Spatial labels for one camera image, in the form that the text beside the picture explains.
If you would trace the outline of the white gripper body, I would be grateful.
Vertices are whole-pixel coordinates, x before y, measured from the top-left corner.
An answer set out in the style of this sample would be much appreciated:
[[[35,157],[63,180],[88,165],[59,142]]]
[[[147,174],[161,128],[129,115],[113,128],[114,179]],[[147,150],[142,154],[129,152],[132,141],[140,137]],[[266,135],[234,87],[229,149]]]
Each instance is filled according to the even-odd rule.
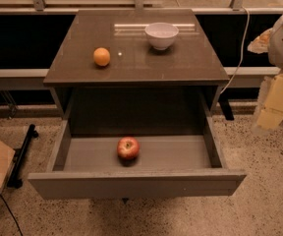
[[[267,53],[270,35],[271,29],[265,30],[248,45],[248,50],[255,54]]]

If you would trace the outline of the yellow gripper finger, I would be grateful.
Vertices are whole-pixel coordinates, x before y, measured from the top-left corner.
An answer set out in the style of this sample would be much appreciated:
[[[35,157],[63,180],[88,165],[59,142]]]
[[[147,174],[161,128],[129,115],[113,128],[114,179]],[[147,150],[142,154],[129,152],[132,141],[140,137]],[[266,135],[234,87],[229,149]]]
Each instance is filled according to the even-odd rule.
[[[283,121],[283,73],[265,77],[260,85],[254,112],[252,131],[265,134],[275,130]]]

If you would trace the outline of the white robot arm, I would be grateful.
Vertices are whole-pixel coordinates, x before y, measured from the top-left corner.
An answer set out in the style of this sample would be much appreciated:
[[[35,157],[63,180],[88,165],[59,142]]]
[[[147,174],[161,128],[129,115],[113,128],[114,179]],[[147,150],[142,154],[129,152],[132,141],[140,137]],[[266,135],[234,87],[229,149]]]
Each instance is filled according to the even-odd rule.
[[[267,53],[269,63],[280,69],[277,76],[265,77],[260,85],[253,132],[262,135],[275,130],[283,121],[283,14],[271,29],[249,44],[248,50]]]

